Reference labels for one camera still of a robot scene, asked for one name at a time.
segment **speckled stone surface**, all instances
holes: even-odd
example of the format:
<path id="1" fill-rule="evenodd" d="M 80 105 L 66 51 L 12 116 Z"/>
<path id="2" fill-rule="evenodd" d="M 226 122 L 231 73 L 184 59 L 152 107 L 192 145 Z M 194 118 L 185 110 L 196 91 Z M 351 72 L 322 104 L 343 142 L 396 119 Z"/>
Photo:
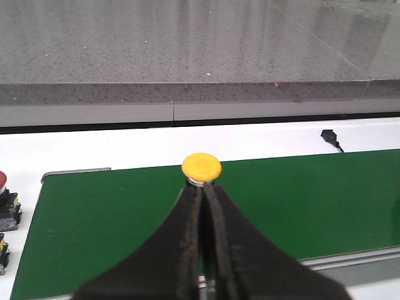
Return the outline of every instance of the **speckled stone surface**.
<path id="1" fill-rule="evenodd" d="M 0 0 L 0 8 L 0 106 L 400 93 L 397 4 Z"/>

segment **green mat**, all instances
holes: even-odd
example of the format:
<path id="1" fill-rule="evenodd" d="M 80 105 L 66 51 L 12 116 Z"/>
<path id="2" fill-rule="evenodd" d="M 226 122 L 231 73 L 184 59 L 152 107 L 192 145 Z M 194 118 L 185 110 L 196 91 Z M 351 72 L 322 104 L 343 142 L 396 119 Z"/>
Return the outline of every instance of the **green mat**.
<path id="1" fill-rule="evenodd" d="M 184 184 L 180 166 L 47 177 L 12 299 L 73 293 L 140 246 Z M 297 259 L 400 244 L 398 149 L 224 162 L 216 184 Z"/>

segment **cable connector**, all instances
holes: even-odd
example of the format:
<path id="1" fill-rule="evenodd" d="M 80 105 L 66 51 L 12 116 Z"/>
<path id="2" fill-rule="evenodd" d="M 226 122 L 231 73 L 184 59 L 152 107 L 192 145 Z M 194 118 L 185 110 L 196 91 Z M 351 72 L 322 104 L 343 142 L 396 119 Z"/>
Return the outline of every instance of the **cable connector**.
<path id="1" fill-rule="evenodd" d="M 334 147 L 338 148 L 342 153 L 344 152 L 342 147 L 338 142 L 338 136 L 332 129 L 324 129 L 321 133 L 322 138 L 329 144 L 332 144 Z"/>

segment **yellow button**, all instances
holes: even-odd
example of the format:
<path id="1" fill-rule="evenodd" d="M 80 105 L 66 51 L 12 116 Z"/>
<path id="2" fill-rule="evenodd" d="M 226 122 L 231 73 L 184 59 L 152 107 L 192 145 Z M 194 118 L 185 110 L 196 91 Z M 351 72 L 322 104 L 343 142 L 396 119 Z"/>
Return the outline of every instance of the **yellow button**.
<path id="1" fill-rule="evenodd" d="M 216 179 L 222 172 L 221 163 L 208 153 L 194 153 L 182 163 L 182 171 L 186 177 L 199 183 Z"/>

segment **granite countertop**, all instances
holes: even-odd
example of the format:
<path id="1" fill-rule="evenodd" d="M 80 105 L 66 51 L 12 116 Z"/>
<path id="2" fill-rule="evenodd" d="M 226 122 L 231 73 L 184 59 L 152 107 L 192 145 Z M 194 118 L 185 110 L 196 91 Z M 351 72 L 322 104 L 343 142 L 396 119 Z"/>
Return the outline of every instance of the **granite countertop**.
<path id="1" fill-rule="evenodd" d="M 400 96 L 394 3 L 0 0 L 0 8 L 0 106 Z"/>

